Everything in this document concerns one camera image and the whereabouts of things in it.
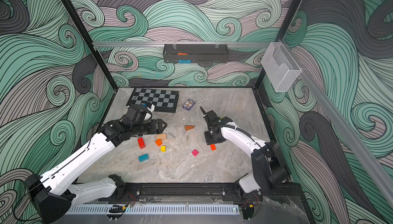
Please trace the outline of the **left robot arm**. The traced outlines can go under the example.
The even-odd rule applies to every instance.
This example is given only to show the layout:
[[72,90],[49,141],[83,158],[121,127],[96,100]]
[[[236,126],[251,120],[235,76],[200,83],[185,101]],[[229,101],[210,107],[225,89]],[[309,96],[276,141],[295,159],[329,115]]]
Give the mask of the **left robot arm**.
[[42,175],[32,174],[25,181],[30,201],[45,224],[64,216],[72,207],[86,202],[126,197],[126,184],[118,175],[96,182],[75,184],[74,181],[98,159],[131,137],[159,135],[167,123],[153,119],[142,123],[112,120],[104,124],[90,141],[62,163]]

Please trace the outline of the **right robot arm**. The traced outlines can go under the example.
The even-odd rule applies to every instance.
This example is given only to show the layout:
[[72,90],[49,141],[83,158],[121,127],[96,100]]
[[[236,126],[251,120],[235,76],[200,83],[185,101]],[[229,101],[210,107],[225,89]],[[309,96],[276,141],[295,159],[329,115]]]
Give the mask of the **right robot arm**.
[[200,108],[207,124],[204,132],[207,145],[232,142],[251,158],[252,173],[235,183],[240,194],[253,191],[269,192],[290,176],[280,146],[275,141],[266,142],[252,136],[228,117],[220,118],[213,110]]

